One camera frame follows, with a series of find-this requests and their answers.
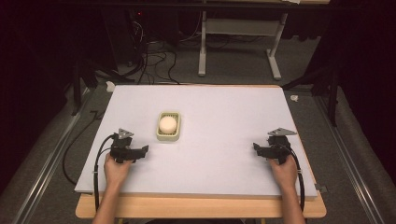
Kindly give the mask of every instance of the white board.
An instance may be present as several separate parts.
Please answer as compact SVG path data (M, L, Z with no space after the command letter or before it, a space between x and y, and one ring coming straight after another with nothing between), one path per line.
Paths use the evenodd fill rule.
M176 142L156 138L163 111L181 116ZM281 88L228 86L117 86L82 170L77 192L93 192L93 166L103 141L119 128L134 133L132 148L149 145L131 170L122 192L205 196L279 196L270 164L253 143L268 146L268 132L295 131ZM317 196L299 135L288 136L304 176L307 199ZM105 144L110 147L112 140ZM104 191L105 155L99 160Z

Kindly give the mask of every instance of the forearm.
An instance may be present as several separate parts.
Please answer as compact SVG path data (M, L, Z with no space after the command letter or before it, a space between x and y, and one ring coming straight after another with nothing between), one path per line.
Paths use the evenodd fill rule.
M114 223L114 216L116 214L117 202L119 200L119 187L108 187L105 190L99 209L92 224L100 223Z
M305 223L295 188L282 189L282 211L285 224Z

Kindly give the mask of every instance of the human hand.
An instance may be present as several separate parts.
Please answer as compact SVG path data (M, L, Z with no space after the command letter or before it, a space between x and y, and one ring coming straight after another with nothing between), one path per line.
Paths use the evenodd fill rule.
M297 165L294 158L289 155L282 164L277 164L275 160L269 159L276 183L282 191L295 189L297 179Z
M120 189L129 173L129 167L131 164L132 161L117 163L110 156L110 153L107 153L105 159L106 187Z

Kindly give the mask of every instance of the small basket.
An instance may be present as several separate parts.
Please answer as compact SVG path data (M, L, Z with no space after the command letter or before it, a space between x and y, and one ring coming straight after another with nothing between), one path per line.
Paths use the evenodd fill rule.
M172 117L176 120L177 127L173 133L163 133L160 130L160 120L163 117ZM158 117L158 124L157 124L157 139L160 141L171 141L176 142L180 135L180 115L177 112L166 111L162 112L161 115Z

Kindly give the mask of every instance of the metal rail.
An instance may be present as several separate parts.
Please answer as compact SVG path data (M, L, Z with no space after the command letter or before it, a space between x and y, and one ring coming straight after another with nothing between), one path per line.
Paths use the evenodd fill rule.
M44 194L50 180L55 173L56 167L58 166L60 160L62 159L62 155L64 154L65 147L68 137L72 132L74 126L76 125L77 121L80 117L80 112L84 109L85 105L88 103L89 99L92 96L92 92L88 91L88 88L84 91L84 101L80 110L77 112L75 116L73 116L69 120L69 125L65 128L64 132L62 133L55 149L49 154L46 163L44 164L43 168L40 171L35 183L33 184L32 188L30 189L29 194L26 196L25 201L23 202L18 214L14 217L12 223L14 224L22 224L22 223L29 223L30 218L32 217L33 213L35 212L38 203L41 200L41 197Z
M338 129L332 126L331 121L327 117L327 108L322 97L314 97L315 102L323 116L326 120L327 125L329 126L329 130L332 133L332 137L338 146L338 155L340 156L341 163L343 163L346 173L349 176L350 182L352 183L353 188L356 191L359 200L361 201L361 205L363 206L364 211L366 212L367 217L370 222L373 224L385 223L381 214L378 211L378 208L375 205L374 199L371 195L370 190L367 188L361 174L359 173L358 168L356 167L354 161L349 155L347 146L345 145L341 134L338 132Z

